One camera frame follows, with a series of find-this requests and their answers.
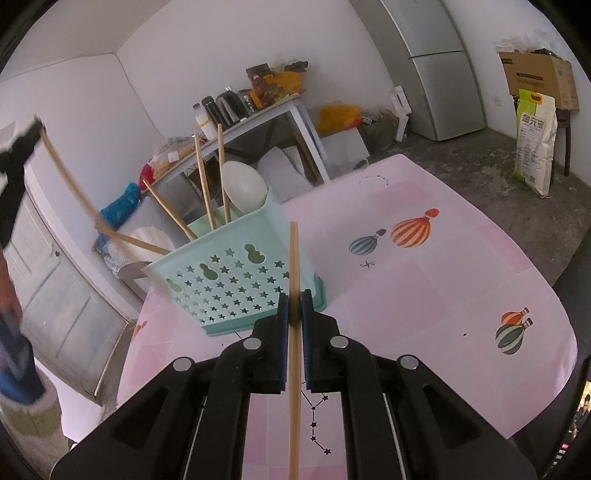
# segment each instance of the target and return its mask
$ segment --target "chopstick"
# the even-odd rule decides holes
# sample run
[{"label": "chopstick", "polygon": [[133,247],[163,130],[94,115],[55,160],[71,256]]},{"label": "chopstick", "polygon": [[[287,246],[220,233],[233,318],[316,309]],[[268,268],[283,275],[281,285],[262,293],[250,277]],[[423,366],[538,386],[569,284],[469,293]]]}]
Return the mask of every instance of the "chopstick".
[{"label": "chopstick", "polygon": [[205,165],[203,164],[203,156],[201,154],[201,143],[199,143],[199,135],[197,132],[195,132],[195,150],[197,153],[197,169],[199,170],[199,177],[201,178],[201,188],[203,190],[203,200],[205,201],[207,218],[209,218],[209,226],[211,227],[212,231],[214,231],[217,227],[216,218],[213,215],[212,199],[209,196],[209,186],[207,185]]},{"label": "chopstick", "polygon": [[[147,242],[142,242],[141,240],[133,238],[132,236],[123,235],[122,233],[115,232],[112,228],[110,228],[107,225],[107,223],[104,221],[103,217],[95,210],[92,203],[90,202],[88,197],[84,194],[82,189],[78,186],[78,183],[76,182],[74,177],[72,177],[72,174],[70,173],[70,171],[68,170],[66,165],[63,163],[57,150],[54,148],[53,144],[49,140],[49,137],[47,136],[47,132],[45,131],[45,128],[41,129],[41,140],[43,141],[43,144],[45,145],[45,148],[47,150],[47,153],[49,154],[49,157],[51,158],[51,160],[55,164],[57,171],[60,173],[60,175],[62,176],[62,178],[64,179],[64,181],[68,185],[68,188],[70,189],[70,191],[72,192],[74,197],[76,197],[76,199],[80,202],[80,204],[82,205],[82,208],[85,210],[86,214],[90,218],[95,220],[95,228],[99,232],[104,233],[105,235],[109,235],[110,237],[120,240],[122,242],[126,242],[128,244],[135,245],[136,247],[140,247],[140,248],[143,248],[143,249],[146,249],[146,250],[149,250],[151,252],[155,252],[155,253],[158,253],[161,255],[167,255],[170,253],[170,251],[168,251],[162,247],[159,247],[158,245],[153,245],[153,244],[149,244]],[[129,251],[127,248],[123,247],[123,251],[128,257],[130,256],[130,255],[128,255]]]},{"label": "chopstick", "polygon": [[166,213],[168,213],[170,215],[170,218],[172,218],[177,223],[177,225],[183,229],[183,232],[185,232],[185,234],[189,237],[189,240],[196,240],[197,235],[195,235],[193,233],[193,231],[187,226],[187,224],[184,222],[184,220],[178,216],[178,214],[166,202],[166,200],[164,200],[160,196],[160,194],[158,192],[156,192],[156,189],[152,185],[150,185],[146,180],[144,180],[144,183],[146,185],[146,188],[154,196],[154,198],[160,204],[160,206],[166,211]]},{"label": "chopstick", "polygon": [[232,217],[230,215],[230,199],[228,198],[226,189],[223,187],[222,167],[226,161],[226,152],[223,145],[223,129],[221,124],[217,125],[217,148],[219,153],[220,178],[222,179],[223,213],[226,220],[226,224],[228,224],[232,221]]},{"label": "chopstick", "polygon": [[290,223],[290,305],[289,305],[289,395],[290,452],[289,480],[298,480],[300,470],[301,426],[301,318],[300,318],[300,248],[297,222]]}]

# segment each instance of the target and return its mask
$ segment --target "white bottle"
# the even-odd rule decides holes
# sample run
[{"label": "white bottle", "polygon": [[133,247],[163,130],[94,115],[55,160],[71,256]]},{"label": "white bottle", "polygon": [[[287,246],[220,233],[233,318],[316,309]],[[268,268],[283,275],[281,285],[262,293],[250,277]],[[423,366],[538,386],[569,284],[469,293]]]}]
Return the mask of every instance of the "white bottle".
[{"label": "white bottle", "polygon": [[195,120],[207,139],[210,141],[217,139],[217,128],[209,118],[205,108],[203,108],[200,103],[196,103],[193,105],[193,109],[195,110]]}]

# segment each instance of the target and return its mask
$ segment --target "door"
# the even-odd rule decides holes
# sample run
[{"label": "door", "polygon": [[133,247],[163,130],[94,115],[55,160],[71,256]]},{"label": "door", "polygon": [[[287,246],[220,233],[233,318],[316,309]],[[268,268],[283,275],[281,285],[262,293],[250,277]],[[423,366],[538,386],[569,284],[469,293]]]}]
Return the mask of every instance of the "door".
[{"label": "door", "polygon": [[74,268],[27,195],[4,255],[35,357],[94,397],[126,321]]}]

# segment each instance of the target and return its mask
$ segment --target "plastic bag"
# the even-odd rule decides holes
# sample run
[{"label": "plastic bag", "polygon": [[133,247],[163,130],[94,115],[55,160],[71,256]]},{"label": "plastic bag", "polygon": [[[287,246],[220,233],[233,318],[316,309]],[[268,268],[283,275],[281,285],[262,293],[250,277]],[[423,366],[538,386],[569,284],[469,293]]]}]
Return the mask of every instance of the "plastic bag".
[{"label": "plastic bag", "polygon": [[542,198],[547,197],[558,127],[554,97],[520,89],[517,119],[513,175]]},{"label": "plastic bag", "polygon": [[316,129],[323,137],[337,134],[361,124],[361,107],[357,105],[325,105],[320,109]]},{"label": "plastic bag", "polygon": [[552,50],[554,42],[552,42],[550,33],[538,28],[529,35],[510,35],[503,38],[496,46],[496,52],[520,51],[526,53],[541,48]]}]

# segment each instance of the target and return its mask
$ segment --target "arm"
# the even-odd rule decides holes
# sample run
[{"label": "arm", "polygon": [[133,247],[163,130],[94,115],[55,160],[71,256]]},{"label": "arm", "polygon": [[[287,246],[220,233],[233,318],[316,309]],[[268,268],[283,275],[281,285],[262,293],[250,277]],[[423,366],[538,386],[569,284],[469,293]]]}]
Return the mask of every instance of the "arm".
[{"label": "arm", "polygon": [[21,304],[17,298],[17,292],[8,275],[8,265],[4,260],[4,255],[0,250],[0,313],[12,310],[17,321],[22,319]]}]

